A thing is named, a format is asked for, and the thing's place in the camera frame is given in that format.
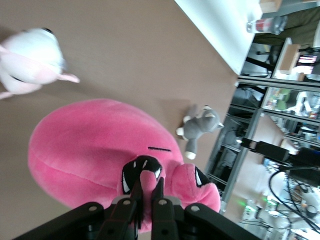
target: gray plush cat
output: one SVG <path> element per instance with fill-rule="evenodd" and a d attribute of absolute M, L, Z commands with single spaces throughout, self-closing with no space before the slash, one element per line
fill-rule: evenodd
<path fill-rule="evenodd" d="M 183 127 L 179 127 L 176 134 L 188 142 L 184 155 L 191 160 L 197 155 L 197 140 L 205 133 L 212 133 L 215 129 L 224 127 L 217 112 L 208 105 L 205 105 L 202 111 L 193 118 L 185 116 L 183 123 Z"/>

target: stuffed animal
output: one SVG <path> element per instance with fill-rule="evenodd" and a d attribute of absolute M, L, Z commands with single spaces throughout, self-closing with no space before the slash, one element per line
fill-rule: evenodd
<path fill-rule="evenodd" d="M 0 99 L 32 93 L 57 79 L 78 83 L 76 76 L 62 74 L 64 64 L 49 29 L 32 28 L 10 36 L 0 45 L 0 81 L 7 90 L 0 92 Z"/>
<path fill-rule="evenodd" d="M 202 111 L 195 117 L 187 115 L 183 118 L 183 127 L 176 130 L 176 134 L 187 141 L 184 155 L 194 160 L 197 155 L 197 140 L 205 133 L 212 133 L 215 129 L 221 129 L 224 125 L 220 117 L 211 107 L 204 106 Z"/>
<path fill-rule="evenodd" d="M 185 164 L 173 136 L 140 109 L 111 99 L 76 102 L 50 113 L 34 129 L 28 165 L 53 198 L 75 208 L 130 194 L 139 178 L 143 191 L 141 232 L 151 230 L 151 193 L 164 178 L 163 193 L 185 208 L 203 203 L 220 209 L 216 185 Z"/>

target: pink stuffed animal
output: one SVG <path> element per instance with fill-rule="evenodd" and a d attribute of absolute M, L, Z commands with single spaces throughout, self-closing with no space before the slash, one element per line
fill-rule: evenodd
<path fill-rule="evenodd" d="M 151 193 L 160 177 L 164 195 L 178 197 L 183 208 L 220 209 L 216 185 L 183 162 L 173 136 L 145 112 L 115 100 L 77 102 L 46 116 L 33 131 L 28 161 L 36 182 L 72 208 L 87 202 L 107 208 L 140 178 L 141 232 L 151 230 Z"/>
<path fill-rule="evenodd" d="M 47 28 L 19 32 L 0 45 L 0 81 L 7 89 L 0 99 L 28 94 L 58 80 L 78 83 L 72 74 L 62 74 L 64 58 L 58 41 Z"/>

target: person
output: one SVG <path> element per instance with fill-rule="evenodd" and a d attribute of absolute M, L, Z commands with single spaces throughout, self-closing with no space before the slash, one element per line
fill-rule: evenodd
<path fill-rule="evenodd" d="M 281 46 L 286 38 L 301 48 L 320 47 L 320 6 L 289 13 L 283 32 L 279 35 L 258 33 L 253 42 L 270 46 Z"/>

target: plush toy ear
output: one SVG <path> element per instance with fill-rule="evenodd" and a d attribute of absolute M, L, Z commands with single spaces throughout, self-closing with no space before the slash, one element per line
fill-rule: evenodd
<path fill-rule="evenodd" d="M 67 74 L 67 73 L 59 74 L 57 79 L 58 80 L 62 80 L 62 81 L 70 81 L 70 82 L 73 82 L 73 83 L 79 83 L 80 82 L 79 78 L 77 78 L 75 75 Z"/>

